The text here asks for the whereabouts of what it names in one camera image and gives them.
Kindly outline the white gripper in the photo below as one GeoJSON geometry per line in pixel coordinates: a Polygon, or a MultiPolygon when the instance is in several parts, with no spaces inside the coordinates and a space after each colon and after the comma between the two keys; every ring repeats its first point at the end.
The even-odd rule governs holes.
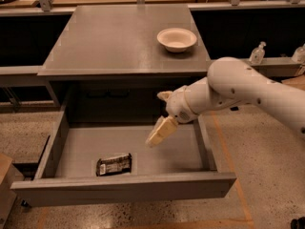
{"type": "Polygon", "coordinates": [[[189,107],[186,98],[186,86],[180,87],[175,91],[164,91],[157,94],[160,100],[166,101],[166,111],[170,116],[160,116],[152,131],[150,132],[146,145],[155,147],[173,134],[178,127],[178,123],[189,123],[197,119],[189,107]]]}

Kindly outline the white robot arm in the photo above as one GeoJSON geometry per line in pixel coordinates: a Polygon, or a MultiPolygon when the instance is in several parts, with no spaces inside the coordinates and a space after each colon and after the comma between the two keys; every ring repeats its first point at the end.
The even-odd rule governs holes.
{"type": "Polygon", "coordinates": [[[169,115],[157,120],[146,140],[150,147],[160,144],[180,124],[207,111],[240,104],[253,104],[305,136],[305,91],[275,82],[237,58],[217,59],[204,78],[174,91],[160,92],[157,97],[166,102],[169,115]]]}

